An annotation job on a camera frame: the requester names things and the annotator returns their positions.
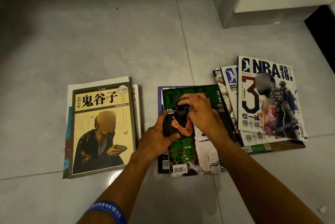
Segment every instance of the blue wristband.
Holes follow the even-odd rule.
[[[123,215],[123,213],[121,212],[120,208],[113,202],[110,201],[96,202],[93,205],[91,205],[85,213],[95,210],[105,211],[109,213],[118,224],[127,224],[127,220]]]

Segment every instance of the white jersey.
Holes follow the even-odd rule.
[[[208,137],[206,137],[206,135],[202,133],[201,130],[199,130],[195,125],[193,126],[194,126],[194,140],[196,142],[205,141],[208,139]]]

